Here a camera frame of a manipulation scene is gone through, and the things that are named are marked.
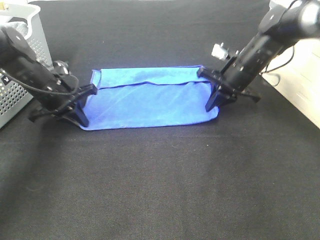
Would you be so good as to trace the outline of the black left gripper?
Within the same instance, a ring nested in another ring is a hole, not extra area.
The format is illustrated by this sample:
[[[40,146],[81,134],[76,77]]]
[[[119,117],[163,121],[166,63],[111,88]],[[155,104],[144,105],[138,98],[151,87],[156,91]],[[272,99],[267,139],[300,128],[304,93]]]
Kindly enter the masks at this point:
[[[89,125],[82,100],[98,93],[94,84],[80,85],[72,73],[59,75],[54,68],[48,70],[40,63],[27,65],[27,91],[40,103],[29,115],[31,121],[51,116],[78,127]]]

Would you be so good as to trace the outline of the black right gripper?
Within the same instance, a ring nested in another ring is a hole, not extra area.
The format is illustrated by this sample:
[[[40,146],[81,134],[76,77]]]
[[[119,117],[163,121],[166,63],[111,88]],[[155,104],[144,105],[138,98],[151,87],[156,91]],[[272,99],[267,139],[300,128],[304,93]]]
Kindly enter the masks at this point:
[[[209,80],[211,94],[205,110],[210,112],[215,107],[237,101],[238,96],[248,97],[255,103],[261,97],[249,88],[249,84],[262,70],[262,55],[260,53],[248,53],[233,56],[221,70],[200,67],[197,71],[199,78]]]

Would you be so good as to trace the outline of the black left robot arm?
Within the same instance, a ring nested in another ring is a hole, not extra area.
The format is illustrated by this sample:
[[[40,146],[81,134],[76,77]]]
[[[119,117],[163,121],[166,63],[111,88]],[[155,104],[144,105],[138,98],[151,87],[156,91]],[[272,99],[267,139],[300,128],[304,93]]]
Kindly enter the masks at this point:
[[[89,126],[82,100],[96,95],[97,87],[92,83],[81,86],[64,61],[54,61],[53,69],[49,70],[12,27],[0,28],[0,69],[5,77],[24,87],[39,102],[39,107],[29,115],[32,122],[52,116],[79,127]]]

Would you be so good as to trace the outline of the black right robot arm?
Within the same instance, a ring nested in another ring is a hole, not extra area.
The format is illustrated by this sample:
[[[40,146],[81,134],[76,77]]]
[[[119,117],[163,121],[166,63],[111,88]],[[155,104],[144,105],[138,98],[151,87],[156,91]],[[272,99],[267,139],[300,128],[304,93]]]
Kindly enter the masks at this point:
[[[221,70],[200,67],[199,78],[209,80],[211,93],[205,110],[234,103],[238,96],[258,102],[261,97],[249,84],[264,68],[298,41],[320,36],[320,2],[294,0],[288,7],[277,5],[261,20],[257,34],[239,52],[230,54],[221,44],[215,44],[212,56],[226,61]]]

